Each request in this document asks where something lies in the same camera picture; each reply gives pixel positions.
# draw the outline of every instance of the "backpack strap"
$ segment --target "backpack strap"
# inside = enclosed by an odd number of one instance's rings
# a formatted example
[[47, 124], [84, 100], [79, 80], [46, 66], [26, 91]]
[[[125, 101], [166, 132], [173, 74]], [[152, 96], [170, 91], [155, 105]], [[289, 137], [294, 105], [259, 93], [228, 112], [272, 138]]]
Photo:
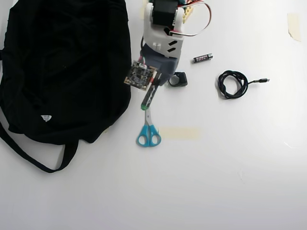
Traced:
[[26, 154], [17, 145], [17, 143], [9, 136], [9, 134], [5, 131], [1, 122], [0, 122], [0, 138], [2, 138], [22, 158], [31, 162], [33, 165], [35, 165], [36, 167], [38, 167], [39, 169], [41, 169], [41, 170], [43, 170], [47, 173], [54, 173], [54, 172], [61, 171], [62, 169], [66, 168], [66, 166], [68, 166], [68, 164], [70, 163], [70, 161], [72, 160], [72, 158], [76, 154], [76, 151], [77, 151], [77, 148], [78, 148], [78, 145], [79, 145], [79, 141], [66, 144], [62, 164], [58, 169], [53, 170], [53, 169], [50, 169], [50, 168], [46, 167], [45, 165], [41, 164], [37, 160], [33, 159], [28, 154]]

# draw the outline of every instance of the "tape strip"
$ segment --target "tape strip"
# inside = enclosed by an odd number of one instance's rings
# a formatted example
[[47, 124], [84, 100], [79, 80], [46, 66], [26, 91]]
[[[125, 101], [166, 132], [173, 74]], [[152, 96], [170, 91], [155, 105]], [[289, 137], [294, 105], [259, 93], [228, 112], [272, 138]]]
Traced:
[[289, 35], [296, 41], [301, 42], [300, 20], [297, 13], [288, 14]]
[[192, 127], [160, 127], [159, 134], [166, 139], [196, 140], [201, 138], [201, 130]]
[[142, 20], [144, 20], [144, 13], [145, 13], [145, 8], [147, 6], [147, 3], [148, 3], [148, 0], [143, 0], [143, 6], [142, 6], [141, 11], [140, 11], [140, 18]]

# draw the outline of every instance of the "battery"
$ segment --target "battery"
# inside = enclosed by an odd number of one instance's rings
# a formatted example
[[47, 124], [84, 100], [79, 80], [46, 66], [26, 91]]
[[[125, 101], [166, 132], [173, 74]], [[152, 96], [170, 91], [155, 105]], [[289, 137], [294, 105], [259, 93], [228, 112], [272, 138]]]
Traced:
[[202, 61], [211, 60], [212, 58], [213, 58], [213, 54], [206, 54], [206, 55], [203, 55], [203, 56], [193, 58], [193, 62], [199, 63], [199, 62], [202, 62]]

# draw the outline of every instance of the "scissors blade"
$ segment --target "scissors blade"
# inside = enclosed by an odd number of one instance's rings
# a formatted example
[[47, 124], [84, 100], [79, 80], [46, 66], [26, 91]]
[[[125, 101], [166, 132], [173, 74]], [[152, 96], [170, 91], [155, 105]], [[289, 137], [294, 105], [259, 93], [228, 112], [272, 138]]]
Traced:
[[150, 108], [145, 111], [145, 124], [148, 124], [149, 126], [153, 125]]

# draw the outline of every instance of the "scissors handle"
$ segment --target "scissors handle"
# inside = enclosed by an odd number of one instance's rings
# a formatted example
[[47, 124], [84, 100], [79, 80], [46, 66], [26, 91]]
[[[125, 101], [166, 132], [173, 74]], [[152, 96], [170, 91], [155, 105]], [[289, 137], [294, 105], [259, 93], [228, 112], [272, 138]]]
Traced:
[[[149, 126], [149, 129], [150, 129], [150, 146], [154, 147], [154, 146], [159, 145], [161, 143], [161, 140], [162, 140], [160, 134], [155, 129], [154, 125]], [[157, 143], [153, 143], [153, 137], [154, 136], [156, 136], [157, 139], [158, 139]]]
[[[149, 126], [144, 125], [144, 127], [143, 127], [143, 129], [142, 129], [140, 135], [138, 136], [138, 138], [137, 138], [137, 140], [136, 140], [137, 143], [138, 143], [140, 146], [142, 146], [142, 147], [149, 147], [149, 146], [150, 146], [149, 138], [148, 138], [148, 128], [149, 128]], [[140, 143], [140, 138], [141, 138], [141, 137], [144, 137], [144, 139], [145, 139], [145, 144]]]

